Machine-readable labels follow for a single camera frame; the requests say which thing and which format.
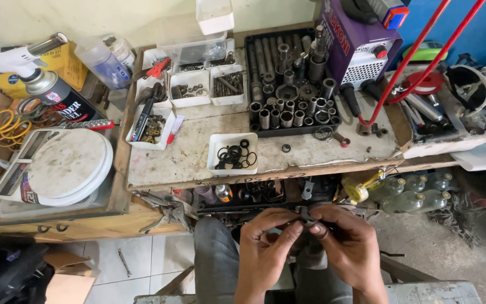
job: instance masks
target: tile floor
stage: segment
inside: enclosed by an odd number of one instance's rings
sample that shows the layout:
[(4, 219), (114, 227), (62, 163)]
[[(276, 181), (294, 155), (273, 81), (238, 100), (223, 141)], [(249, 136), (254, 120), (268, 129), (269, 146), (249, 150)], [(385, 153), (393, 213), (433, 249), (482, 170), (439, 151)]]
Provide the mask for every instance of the tile floor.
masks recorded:
[[(138, 295), (155, 294), (194, 264), (191, 234), (144, 236), (57, 245), (65, 251), (91, 258), (97, 279), (84, 304), (132, 304)], [(119, 259), (121, 249), (131, 277)], [(289, 268), (282, 271), (273, 289), (293, 288)], [(194, 294), (194, 281), (186, 294)]]

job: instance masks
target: wrench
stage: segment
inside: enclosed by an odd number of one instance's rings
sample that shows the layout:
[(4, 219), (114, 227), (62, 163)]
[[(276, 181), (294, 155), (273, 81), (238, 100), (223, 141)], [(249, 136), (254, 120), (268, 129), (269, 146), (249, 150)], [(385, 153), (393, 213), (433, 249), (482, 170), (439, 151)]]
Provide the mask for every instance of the wrench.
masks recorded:
[(119, 254), (119, 259), (123, 262), (123, 266), (125, 266), (125, 270), (127, 271), (127, 278), (130, 278), (132, 273), (129, 270), (129, 266), (127, 266), (127, 263), (125, 262), (125, 258), (123, 257), (123, 253), (121, 252), (121, 249), (117, 250), (117, 254)]

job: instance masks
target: hand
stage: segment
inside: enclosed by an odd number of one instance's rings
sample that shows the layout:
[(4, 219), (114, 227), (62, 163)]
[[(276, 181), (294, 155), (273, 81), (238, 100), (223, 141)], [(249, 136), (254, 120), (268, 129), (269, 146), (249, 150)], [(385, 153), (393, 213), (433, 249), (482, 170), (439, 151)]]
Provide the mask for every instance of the hand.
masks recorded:
[(309, 231), (323, 245), (335, 274), (354, 288), (354, 303), (387, 303), (374, 228), (364, 219), (334, 204), (316, 207), (310, 215), (335, 223), (341, 229), (342, 238), (335, 238), (331, 230), (320, 222)]
[[(236, 304), (264, 302), (266, 291), (280, 278), (290, 247), (303, 231), (303, 224), (296, 221), (297, 218), (299, 214), (286, 209), (270, 208), (243, 225)], [(280, 235), (266, 234), (266, 231), (289, 222), (292, 224)]]

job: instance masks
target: purple welding machine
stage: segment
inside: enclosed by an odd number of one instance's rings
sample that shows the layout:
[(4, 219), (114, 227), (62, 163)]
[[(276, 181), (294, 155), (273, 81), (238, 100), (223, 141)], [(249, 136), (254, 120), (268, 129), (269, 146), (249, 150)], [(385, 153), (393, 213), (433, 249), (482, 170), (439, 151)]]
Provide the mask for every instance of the purple welding machine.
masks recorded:
[(320, 24), (333, 78), (339, 85), (352, 83), (354, 90), (365, 80), (380, 79), (402, 45), (397, 30), (386, 30), (380, 22), (357, 23), (346, 16), (339, 0), (324, 0)]

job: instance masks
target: blue wall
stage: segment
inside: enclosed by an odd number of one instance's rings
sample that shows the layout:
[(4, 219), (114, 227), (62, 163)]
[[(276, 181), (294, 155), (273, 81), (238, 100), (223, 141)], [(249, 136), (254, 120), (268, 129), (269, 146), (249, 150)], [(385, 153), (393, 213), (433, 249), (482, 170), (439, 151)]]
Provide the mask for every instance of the blue wall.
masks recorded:
[[(414, 43), (440, 2), (440, 0), (411, 0), (408, 5), (410, 14), (399, 29), (404, 39), (401, 53)], [(445, 44), (474, 3), (475, 0), (451, 0), (426, 41)], [(486, 1), (453, 44), (447, 62), (454, 64), (458, 55), (462, 53), (470, 53), (479, 64), (486, 65)]]

